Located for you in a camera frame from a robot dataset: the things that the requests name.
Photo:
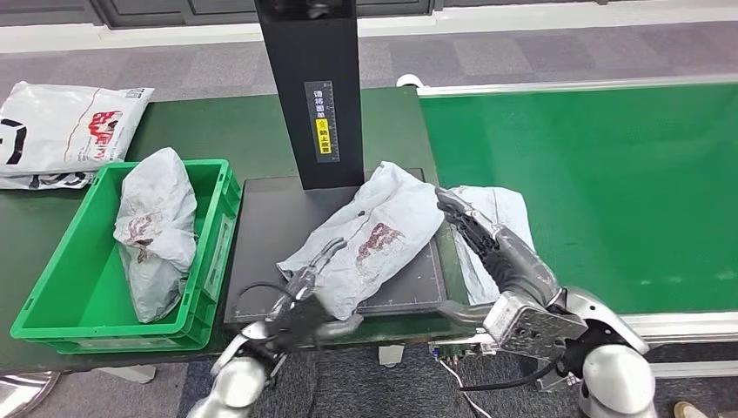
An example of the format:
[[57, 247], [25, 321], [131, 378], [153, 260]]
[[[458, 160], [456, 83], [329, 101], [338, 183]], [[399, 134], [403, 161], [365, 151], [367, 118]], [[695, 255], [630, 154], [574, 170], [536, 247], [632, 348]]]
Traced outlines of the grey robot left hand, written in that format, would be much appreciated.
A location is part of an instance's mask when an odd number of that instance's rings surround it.
[[338, 339], [354, 333], [364, 321], [358, 313], [346, 320], [335, 320], [319, 298], [318, 277], [337, 252], [347, 246], [343, 238], [330, 240], [288, 280], [286, 294], [266, 315], [267, 346], [289, 352], [306, 345]]

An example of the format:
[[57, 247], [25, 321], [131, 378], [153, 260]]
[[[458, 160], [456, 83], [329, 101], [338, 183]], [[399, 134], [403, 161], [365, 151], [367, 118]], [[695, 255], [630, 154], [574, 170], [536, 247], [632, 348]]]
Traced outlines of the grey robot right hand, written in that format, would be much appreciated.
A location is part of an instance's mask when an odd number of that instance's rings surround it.
[[518, 234], [492, 222], [448, 189], [438, 187], [435, 193], [446, 222], [472, 249], [500, 291], [489, 306], [465, 306], [448, 300], [437, 308], [441, 315], [462, 325], [483, 327], [490, 334], [514, 328], [523, 313], [569, 315], [557, 305], [562, 287], [554, 273]]

